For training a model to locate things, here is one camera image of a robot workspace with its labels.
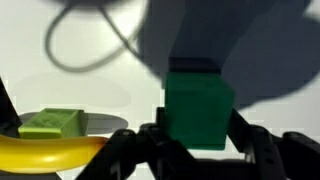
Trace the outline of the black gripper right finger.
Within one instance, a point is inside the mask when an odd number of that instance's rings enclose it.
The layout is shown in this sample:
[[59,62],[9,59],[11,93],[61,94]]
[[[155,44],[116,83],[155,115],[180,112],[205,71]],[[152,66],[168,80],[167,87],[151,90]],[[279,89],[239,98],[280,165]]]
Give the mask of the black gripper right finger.
[[320,144],[296,131],[281,137],[232,110],[228,137],[257,172],[257,180],[320,180]]

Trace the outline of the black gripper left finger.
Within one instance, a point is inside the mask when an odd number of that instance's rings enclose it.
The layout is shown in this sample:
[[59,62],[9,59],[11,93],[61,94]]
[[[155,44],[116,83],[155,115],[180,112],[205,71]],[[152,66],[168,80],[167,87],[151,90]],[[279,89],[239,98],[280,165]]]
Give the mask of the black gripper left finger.
[[141,163],[148,164],[156,180],[192,180],[197,162],[164,131],[165,120],[165,109],[158,107],[155,123],[141,125],[137,133],[117,130],[76,180],[127,180]]

